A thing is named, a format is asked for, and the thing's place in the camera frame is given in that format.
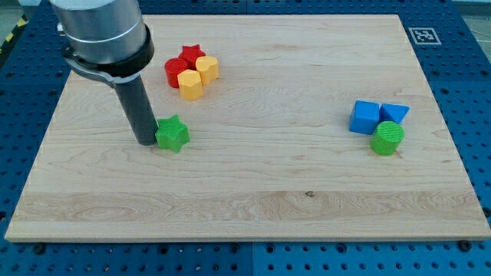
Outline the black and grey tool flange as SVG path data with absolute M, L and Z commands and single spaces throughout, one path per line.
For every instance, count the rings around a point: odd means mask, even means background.
M 114 88 L 117 84 L 133 80 L 151 62 L 154 56 L 150 29 L 147 25 L 143 26 L 146 31 L 145 42 L 135 54 L 125 60 L 112 64 L 91 63 L 79 57 L 69 45 L 61 51 L 62 57 L 76 74 Z

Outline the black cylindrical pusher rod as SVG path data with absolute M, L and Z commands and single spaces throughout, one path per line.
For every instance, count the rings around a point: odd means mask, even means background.
M 158 126 L 141 76 L 116 84 L 115 91 L 137 142 L 154 145 Z

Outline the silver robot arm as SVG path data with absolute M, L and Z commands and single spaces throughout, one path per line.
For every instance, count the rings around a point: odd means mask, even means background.
M 62 56 L 78 75 L 115 89 L 137 142 L 156 143 L 157 122 L 141 71 L 154 45 L 136 0 L 50 0 L 58 33 L 68 44 Z

